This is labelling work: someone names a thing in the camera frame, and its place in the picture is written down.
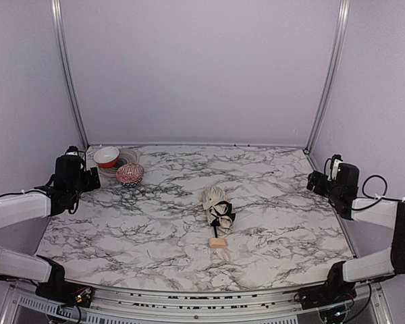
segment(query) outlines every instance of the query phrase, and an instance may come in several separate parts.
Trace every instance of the metal rail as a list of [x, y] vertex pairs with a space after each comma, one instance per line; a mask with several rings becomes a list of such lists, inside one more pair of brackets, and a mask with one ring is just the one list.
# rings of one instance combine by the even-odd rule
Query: metal rail
[[319, 130], [321, 129], [321, 125], [323, 123], [325, 112], [327, 110], [331, 87], [333, 86], [333, 81], [336, 72], [338, 70], [340, 57], [342, 54], [342, 47], [344, 45], [345, 40], [346, 23], [348, 21], [349, 12], [350, 12], [350, 0], [341, 0], [339, 7], [339, 15], [337, 17], [335, 39], [333, 42], [333, 49], [331, 51], [329, 69], [327, 71], [327, 76], [325, 78], [323, 93], [319, 101], [317, 115], [315, 116], [312, 130], [310, 131], [309, 139], [305, 148], [305, 152], [307, 154], [311, 153], [313, 150], [315, 142], [317, 141]]
[[[333, 308], [337, 303], [322, 308], [302, 310], [294, 302], [294, 290], [275, 289], [253, 292], [234, 292], [233, 296], [218, 293], [166, 293], [140, 290], [102, 288], [94, 289], [89, 309], [82, 308], [81, 323], [154, 324], [154, 323], [288, 323], [298, 324], [304, 313]], [[367, 286], [357, 287], [357, 300], [365, 299]], [[34, 294], [34, 286], [18, 281], [8, 293], [0, 323], [11, 324], [19, 306], [61, 319], [76, 321], [78, 313], [72, 308], [59, 308], [60, 303]]]
[[59, 47], [61, 68], [63, 70], [63, 76], [65, 78], [65, 85], [67, 95], [69, 96], [70, 100], [72, 115], [74, 116], [76, 129], [78, 131], [78, 136], [80, 137], [81, 144], [83, 146], [83, 149], [86, 150], [88, 148], [88, 139], [84, 124], [82, 123], [81, 111], [76, 97], [74, 81], [72, 80], [68, 50], [66, 47], [65, 30], [63, 27], [63, 20], [61, 18], [60, 0], [51, 0], [51, 11], [53, 14], [55, 36], [57, 38], [57, 44]]

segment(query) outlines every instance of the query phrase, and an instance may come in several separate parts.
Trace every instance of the white marble surface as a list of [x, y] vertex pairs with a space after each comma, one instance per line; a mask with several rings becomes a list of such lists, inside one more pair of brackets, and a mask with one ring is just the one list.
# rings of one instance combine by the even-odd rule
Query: white marble surface
[[[145, 290], [228, 291], [324, 280], [352, 257], [331, 207], [306, 190], [304, 154], [285, 148], [140, 146], [127, 189], [102, 178], [75, 215], [53, 217], [37, 253], [68, 279]], [[90, 165], [96, 148], [90, 148]], [[213, 254], [200, 196], [226, 190], [236, 212], [231, 261]]]

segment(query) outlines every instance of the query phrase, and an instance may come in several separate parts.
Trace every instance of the white wall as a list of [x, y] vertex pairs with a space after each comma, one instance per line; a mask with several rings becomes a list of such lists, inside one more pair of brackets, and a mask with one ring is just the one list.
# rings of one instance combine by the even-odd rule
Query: white wall
[[[353, 0], [340, 68], [313, 157], [342, 154], [361, 181], [378, 173], [389, 195], [405, 196], [405, 0]], [[377, 180], [369, 192], [381, 192]], [[392, 233], [348, 223], [361, 255], [391, 244]], [[383, 283], [395, 324], [405, 323], [405, 276]]]
[[91, 143], [304, 147], [339, 1], [62, 1]]
[[[0, 194], [45, 184], [78, 144], [55, 43], [50, 1], [0, 0]], [[34, 253], [46, 221], [0, 231], [0, 245]], [[0, 282], [0, 309], [7, 285]]]

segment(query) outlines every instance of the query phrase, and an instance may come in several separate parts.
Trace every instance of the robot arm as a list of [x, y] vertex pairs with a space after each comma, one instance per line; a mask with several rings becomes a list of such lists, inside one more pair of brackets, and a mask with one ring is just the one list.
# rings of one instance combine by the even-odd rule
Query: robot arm
[[309, 175], [307, 188], [327, 197], [341, 218], [390, 228], [394, 236], [391, 247], [335, 263], [324, 285], [302, 289], [299, 297], [304, 308], [342, 301], [346, 294], [354, 295], [356, 282], [383, 281], [405, 274], [405, 201], [357, 198], [357, 167], [342, 163], [339, 155], [331, 160], [329, 177], [314, 171]]
[[[29, 192], [0, 199], [0, 228], [51, 214], [51, 199], [41, 192]], [[51, 265], [36, 256], [0, 247], [0, 275], [48, 282]]]
[[[55, 174], [45, 186], [0, 196], [0, 228], [64, 211], [75, 213], [80, 195], [100, 186], [97, 168], [86, 170], [85, 159], [71, 146], [56, 160]], [[0, 279], [37, 281], [36, 293], [40, 296], [69, 302], [71, 292], [79, 286], [66, 282], [64, 274], [64, 268], [50, 259], [0, 247]]]

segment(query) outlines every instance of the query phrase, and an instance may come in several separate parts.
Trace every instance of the white bowl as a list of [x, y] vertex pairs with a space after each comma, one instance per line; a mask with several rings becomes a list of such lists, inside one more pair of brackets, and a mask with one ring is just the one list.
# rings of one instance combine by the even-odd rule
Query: white bowl
[[98, 150], [94, 154], [94, 162], [96, 162], [100, 167], [113, 167], [115, 163], [114, 161], [118, 161], [120, 151], [117, 147], [114, 146], [106, 146]]

